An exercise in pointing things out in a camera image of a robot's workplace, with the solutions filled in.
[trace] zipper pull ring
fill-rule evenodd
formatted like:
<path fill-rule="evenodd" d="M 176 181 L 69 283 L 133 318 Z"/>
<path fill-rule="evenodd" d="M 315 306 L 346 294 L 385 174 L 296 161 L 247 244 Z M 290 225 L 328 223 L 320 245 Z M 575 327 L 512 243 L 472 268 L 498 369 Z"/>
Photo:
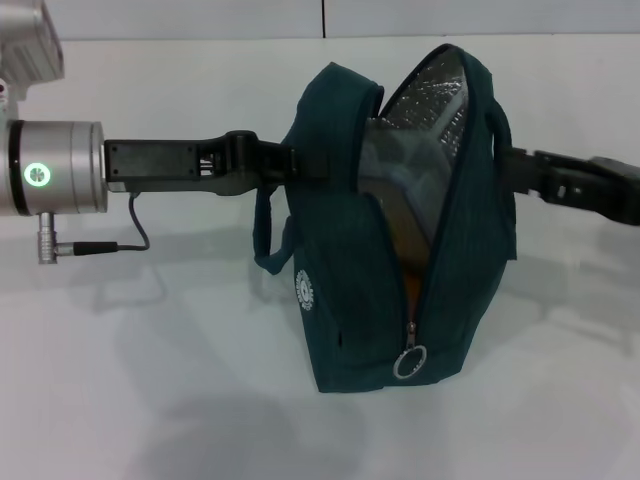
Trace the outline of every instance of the zipper pull ring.
<path fill-rule="evenodd" d="M 398 380 L 407 380 L 413 377 L 416 373 L 422 370 L 422 367 L 424 367 L 425 363 L 427 363 L 427 347 L 425 347 L 424 345 L 416 346 L 417 331 L 418 325 L 416 325 L 415 322 L 409 322 L 407 324 L 407 346 L 405 347 L 404 352 L 402 352 L 402 354 L 400 354 L 400 356 L 396 360 L 396 363 L 393 364 L 393 376 Z M 413 352 L 419 352 L 420 359 L 408 374 L 402 375 L 400 373 L 400 367 L 407 359 L 407 357 Z"/>

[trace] metal ring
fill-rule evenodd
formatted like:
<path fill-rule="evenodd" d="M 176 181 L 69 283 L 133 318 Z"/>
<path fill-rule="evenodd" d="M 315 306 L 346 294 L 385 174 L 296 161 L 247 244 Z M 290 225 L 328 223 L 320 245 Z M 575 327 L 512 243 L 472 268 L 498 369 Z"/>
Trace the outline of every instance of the metal ring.
<path fill-rule="evenodd" d="M 420 361 L 416 364 L 415 367 L 413 367 L 413 369 L 411 369 L 411 372 L 409 372 L 408 375 L 400 375 L 400 365 L 402 365 L 402 362 L 410 353 L 415 352 L 416 350 L 420 351 L 421 353 Z M 424 367 L 425 363 L 427 363 L 427 347 L 418 345 L 412 348 L 408 348 L 404 352 L 402 352 L 402 354 L 396 360 L 396 363 L 393 364 L 393 376 L 398 380 L 407 380 L 418 373 L 422 369 L 422 367 Z"/>

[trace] black cable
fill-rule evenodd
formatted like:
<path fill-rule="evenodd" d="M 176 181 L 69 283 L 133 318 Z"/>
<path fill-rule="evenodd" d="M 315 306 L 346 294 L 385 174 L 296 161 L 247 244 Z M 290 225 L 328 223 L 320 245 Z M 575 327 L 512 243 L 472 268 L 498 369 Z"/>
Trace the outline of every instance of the black cable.
<path fill-rule="evenodd" d="M 138 215 L 136 215 L 136 210 L 133 205 L 135 199 L 138 198 L 139 196 L 140 196 L 140 192 L 131 193 L 129 197 L 129 214 L 131 215 L 131 220 L 133 220 L 133 224 L 136 226 L 138 233 L 140 234 L 140 236 L 142 237 L 142 240 L 144 241 L 144 245 L 118 245 L 119 252 L 124 252 L 124 251 L 144 252 L 145 250 L 149 250 L 149 247 L 151 246 L 151 242 L 149 241 L 149 236 L 144 231 L 144 228 L 142 228 L 142 224 L 140 223 L 140 220 L 138 220 Z"/>

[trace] white table surface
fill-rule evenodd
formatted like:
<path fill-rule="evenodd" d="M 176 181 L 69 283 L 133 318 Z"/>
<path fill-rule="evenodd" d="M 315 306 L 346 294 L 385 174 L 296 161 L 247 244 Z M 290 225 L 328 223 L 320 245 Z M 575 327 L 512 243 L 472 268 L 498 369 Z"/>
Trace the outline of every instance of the white table surface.
<path fill-rule="evenodd" d="M 390 94 L 445 41 L 494 73 L 517 145 L 640 165 L 640 36 L 67 43 L 67 79 L 22 113 L 110 138 L 275 141 L 329 61 Z M 252 263 L 253 200 L 143 195 L 149 252 L 47 268 L 37 221 L 0 219 L 0 478 L 639 477 L 640 229 L 519 198 L 520 260 L 462 373 L 321 395 L 291 266 Z M 60 217 L 60 238 L 136 241 L 126 201 Z"/>

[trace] silver cylindrical joint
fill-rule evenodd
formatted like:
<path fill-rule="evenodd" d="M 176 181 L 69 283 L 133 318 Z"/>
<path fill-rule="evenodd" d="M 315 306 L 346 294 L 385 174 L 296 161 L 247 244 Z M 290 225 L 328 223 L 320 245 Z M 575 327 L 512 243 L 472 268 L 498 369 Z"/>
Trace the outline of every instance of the silver cylindrical joint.
<path fill-rule="evenodd" d="M 41 213 L 38 230 L 38 263 L 53 265 L 56 260 L 56 229 L 52 213 Z"/>
<path fill-rule="evenodd" d="M 0 132 L 0 215 L 106 212 L 103 143 L 100 123 L 9 123 Z"/>

